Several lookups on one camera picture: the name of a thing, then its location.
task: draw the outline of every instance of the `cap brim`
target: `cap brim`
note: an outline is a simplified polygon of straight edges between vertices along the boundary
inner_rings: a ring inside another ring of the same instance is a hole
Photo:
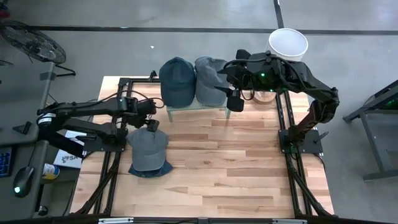
[[[153,155],[134,154],[133,149],[132,166],[136,171],[150,171],[162,168],[166,160],[166,150],[160,150]]]
[[[166,86],[161,85],[160,92],[162,94],[164,104],[174,108],[181,108],[191,105],[195,97],[195,88],[189,87],[180,91],[170,91]]]
[[[200,80],[198,80],[197,100],[199,103],[206,106],[221,106],[226,100],[226,94],[223,91],[217,90],[214,87],[210,88],[203,84]]]

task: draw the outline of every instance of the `fan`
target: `fan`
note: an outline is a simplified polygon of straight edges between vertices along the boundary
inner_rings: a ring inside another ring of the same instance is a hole
[[[26,55],[41,62],[64,63],[67,59],[65,51],[54,40],[37,30],[18,21],[4,21],[0,35]]]

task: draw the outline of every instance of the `computer mouse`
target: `computer mouse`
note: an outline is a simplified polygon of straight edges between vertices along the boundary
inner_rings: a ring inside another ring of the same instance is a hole
[[[32,187],[34,168],[23,167],[21,168],[14,178],[13,191],[16,197],[25,197],[29,194],[30,188]]]

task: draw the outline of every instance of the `white plastic bucket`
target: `white plastic bucket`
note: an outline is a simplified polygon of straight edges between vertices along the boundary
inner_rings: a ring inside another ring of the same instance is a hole
[[[308,41],[297,30],[282,28],[271,33],[266,50],[286,60],[299,62],[308,49]]]

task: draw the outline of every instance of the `white paper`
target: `white paper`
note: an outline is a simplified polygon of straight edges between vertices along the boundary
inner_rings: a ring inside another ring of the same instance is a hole
[[[79,133],[77,131],[67,131],[67,133],[65,134],[66,138],[75,138],[76,136],[86,136],[86,133]],[[78,141],[77,139],[71,139],[72,141],[77,142],[78,144],[81,144],[82,146],[84,146],[84,142],[82,141]],[[58,166],[65,166],[65,167],[72,167],[72,168],[77,168],[80,169],[81,168],[81,158],[77,157],[77,156],[73,156],[67,152],[65,152],[64,150],[58,150],[58,154],[54,159],[54,165],[58,165]]]

